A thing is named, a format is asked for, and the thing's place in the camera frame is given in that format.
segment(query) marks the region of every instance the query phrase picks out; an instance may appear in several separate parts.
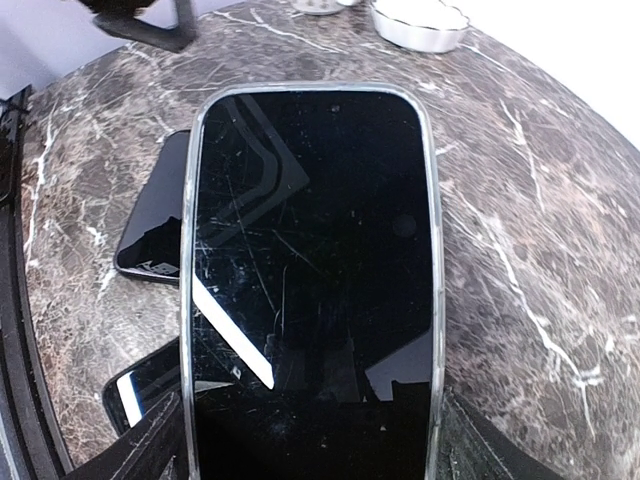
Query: smartphone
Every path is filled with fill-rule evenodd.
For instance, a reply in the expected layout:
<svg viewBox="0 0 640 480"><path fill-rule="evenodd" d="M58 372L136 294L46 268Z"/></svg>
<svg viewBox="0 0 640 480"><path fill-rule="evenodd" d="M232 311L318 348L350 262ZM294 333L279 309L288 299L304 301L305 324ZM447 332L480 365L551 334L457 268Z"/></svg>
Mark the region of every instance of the smartphone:
<svg viewBox="0 0 640 480"><path fill-rule="evenodd" d="M138 423L163 395L180 389L178 339L146 356L109 380L102 403L118 435Z"/></svg>
<svg viewBox="0 0 640 480"><path fill-rule="evenodd" d="M189 131L167 138L142 187L114 256L117 271L148 281L178 284L184 172Z"/></svg>
<svg viewBox="0 0 640 480"><path fill-rule="evenodd" d="M192 478L433 478L444 279L424 108L389 85L241 86L190 142Z"/></svg>

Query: white bowl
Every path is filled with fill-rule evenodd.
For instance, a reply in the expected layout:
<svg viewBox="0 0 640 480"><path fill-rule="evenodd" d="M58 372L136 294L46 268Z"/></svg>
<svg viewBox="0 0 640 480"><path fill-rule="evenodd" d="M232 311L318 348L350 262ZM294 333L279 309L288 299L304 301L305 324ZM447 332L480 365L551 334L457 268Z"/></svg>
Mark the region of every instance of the white bowl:
<svg viewBox="0 0 640 480"><path fill-rule="evenodd" d="M291 0L291 6L307 15L333 15L344 10L344 5L335 0Z"/></svg>
<svg viewBox="0 0 640 480"><path fill-rule="evenodd" d="M400 47L417 52L450 52L458 46L469 29L469 19L467 19L466 27L459 30L441 30L409 25L400 20L387 17L376 10L373 5L371 5L371 16L376 30L382 38Z"/></svg>

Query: brown marble surface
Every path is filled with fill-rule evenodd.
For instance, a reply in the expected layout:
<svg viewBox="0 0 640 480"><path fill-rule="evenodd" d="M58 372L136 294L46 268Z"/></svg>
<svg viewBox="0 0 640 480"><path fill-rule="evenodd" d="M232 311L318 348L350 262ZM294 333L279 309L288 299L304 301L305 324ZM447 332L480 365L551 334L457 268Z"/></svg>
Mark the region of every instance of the brown marble surface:
<svg viewBox="0 0 640 480"><path fill-rule="evenodd" d="M178 291L112 255L163 139L223 85L391 82L425 103L445 224L448 381L567 478L640 478L640 154L540 69L472 31L457 51L384 42L363 8L243 4L174 55L131 45L33 99L25 258L46 379L80 464L115 434L114 374L178 332Z"/></svg>

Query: phone screen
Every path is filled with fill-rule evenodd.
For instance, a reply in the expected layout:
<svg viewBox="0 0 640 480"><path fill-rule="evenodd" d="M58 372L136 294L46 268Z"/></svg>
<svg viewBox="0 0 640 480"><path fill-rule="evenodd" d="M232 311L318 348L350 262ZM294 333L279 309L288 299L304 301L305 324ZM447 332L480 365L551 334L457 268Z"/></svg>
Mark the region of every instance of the phone screen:
<svg viewBox="0 0 640 480"><path fill-rule="evenodd" d="M180 388L180 346L175 339L111 379L102 402L113 428L124 434L171 390Z"/></svg>
<svg viewBox="0 0 640 480"><path fill-rule="evenodd" d="M427 145L384 91L228 95L203 121L192 316L201 478L424 479ZM213 365L232 380L215 382Z"/></svg>
<svg viewBox="0 0 640 480"><path fill-rule="evenodd" d="M180 228L189 131L167 138L122 234L114 263L119 272L178 284Z"/></svg>

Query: scratched screen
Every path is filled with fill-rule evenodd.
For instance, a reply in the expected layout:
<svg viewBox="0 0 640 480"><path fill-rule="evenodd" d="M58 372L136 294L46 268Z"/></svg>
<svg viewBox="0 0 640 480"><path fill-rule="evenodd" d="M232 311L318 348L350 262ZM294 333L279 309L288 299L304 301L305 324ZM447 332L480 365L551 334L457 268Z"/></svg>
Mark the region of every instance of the scratched screen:
<svg viewBox="0 0 640 480"><path fill-rule="evenodd" d="M426 185L420 120L399 96L211 107L191 345L202 478L424 478Z"/></svg>

